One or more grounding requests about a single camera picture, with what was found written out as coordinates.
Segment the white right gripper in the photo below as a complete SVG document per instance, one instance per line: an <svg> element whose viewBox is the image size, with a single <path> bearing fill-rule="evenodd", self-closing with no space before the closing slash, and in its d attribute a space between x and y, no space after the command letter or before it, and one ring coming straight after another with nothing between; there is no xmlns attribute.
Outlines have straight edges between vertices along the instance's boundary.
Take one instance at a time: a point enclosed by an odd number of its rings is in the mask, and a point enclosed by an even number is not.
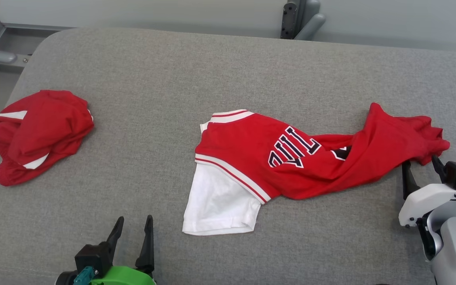
<svg viewBox="0 0 456 285"><path fill-rule="evenodd" d="M439 175L443 184L429 184L420 188L411 172L411 162L403 162L402 188L405 200L398 215L401 226L416 226L419 218L437 209L447 202L456 202L456 190L445 185L447 172L445 165L436 155L432 156L432 164L435 172Z"/></svg>

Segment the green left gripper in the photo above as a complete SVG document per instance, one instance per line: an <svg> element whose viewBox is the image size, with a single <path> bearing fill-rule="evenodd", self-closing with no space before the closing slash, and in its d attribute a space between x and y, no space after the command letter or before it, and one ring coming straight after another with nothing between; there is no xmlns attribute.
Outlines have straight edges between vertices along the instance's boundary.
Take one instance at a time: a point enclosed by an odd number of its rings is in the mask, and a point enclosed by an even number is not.
<svg viewBox="0 0 456 285"><path fill-rule="evenodd" d="M120 216L110 232L108 243L109 258L114 258L116 244L121 237L124 217ZM154 222L148 215L144 226L144 241L141 252L135 262L136 269L127 266L113 266L102 278L92 279L90 285L156 285L149 275L154 272Z"/></svg>

